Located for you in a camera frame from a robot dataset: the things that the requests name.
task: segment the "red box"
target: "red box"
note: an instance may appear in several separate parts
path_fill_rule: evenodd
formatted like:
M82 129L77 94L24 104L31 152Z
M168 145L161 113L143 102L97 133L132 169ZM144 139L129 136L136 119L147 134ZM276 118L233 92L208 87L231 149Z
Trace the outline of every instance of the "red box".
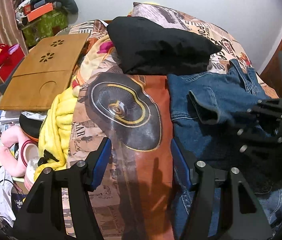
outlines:
M31 12L31 5L27 4L25 7L23 7L23 12L25 15L29 14Z
M0 67L0 79L2 82L6 81L10 73L24 57L24 53L19 44L12 46L9 51L9 53L11 53L10 57Z

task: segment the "orange fabric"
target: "orange fabric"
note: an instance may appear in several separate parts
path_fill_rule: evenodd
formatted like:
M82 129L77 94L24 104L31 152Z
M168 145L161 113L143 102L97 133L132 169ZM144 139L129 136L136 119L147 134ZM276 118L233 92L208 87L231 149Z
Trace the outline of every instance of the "orange fabric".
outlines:
M139 81L139 76L132 76ZM146 76L145 92L157 103L162 121L162 141L158 149L135 154L140 200L149 239L173 240L167 214L172 191L172 122L166 76Z
M32 140L34 140L35 142L38 142L39 141L39 139L38 138L33 138L33 137L31 137L30 135L28 135L27 133L25 133L30 139L32 139Z

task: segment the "yellow blanket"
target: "yellow blanket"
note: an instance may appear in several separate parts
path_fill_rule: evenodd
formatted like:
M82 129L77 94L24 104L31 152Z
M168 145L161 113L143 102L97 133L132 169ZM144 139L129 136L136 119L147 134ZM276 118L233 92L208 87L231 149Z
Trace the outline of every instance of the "yellow blanket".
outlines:
M40 157L43 157L44 150L47 150L59 162L48 160L48 163L39 166L35 171L34 180L46 167L51 167L54 170L66 168L71 123L76 102L77 98L72 95L71 87L54 99L51 109L41 126L38 147Z

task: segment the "gray pillow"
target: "gray pillow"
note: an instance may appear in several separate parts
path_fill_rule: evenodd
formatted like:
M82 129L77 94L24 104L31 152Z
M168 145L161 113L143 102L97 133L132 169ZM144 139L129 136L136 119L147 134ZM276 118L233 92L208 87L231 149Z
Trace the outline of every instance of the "gray pillow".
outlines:
M47 0L47 2L60 2L66 11L71 14L76 14L79 11L74 0Z

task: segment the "black cord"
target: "black cord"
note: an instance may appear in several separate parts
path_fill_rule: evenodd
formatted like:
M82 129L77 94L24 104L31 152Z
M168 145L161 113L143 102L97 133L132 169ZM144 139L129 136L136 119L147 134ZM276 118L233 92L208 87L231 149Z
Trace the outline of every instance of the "black cord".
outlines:
M7 222L9 222L8 218L6 218L4 216L0 216L0 218L4 218Z
M9 179L3 179L3 180L0 181L0 183L3 182L3 181L9 181L9 182L12 184L12 186L15 188L15 190L17 191L17 193L18 193L19 195L21 194L20 191L17 189L17 187L14 185L14 183L13 183L11 180L9 180Z

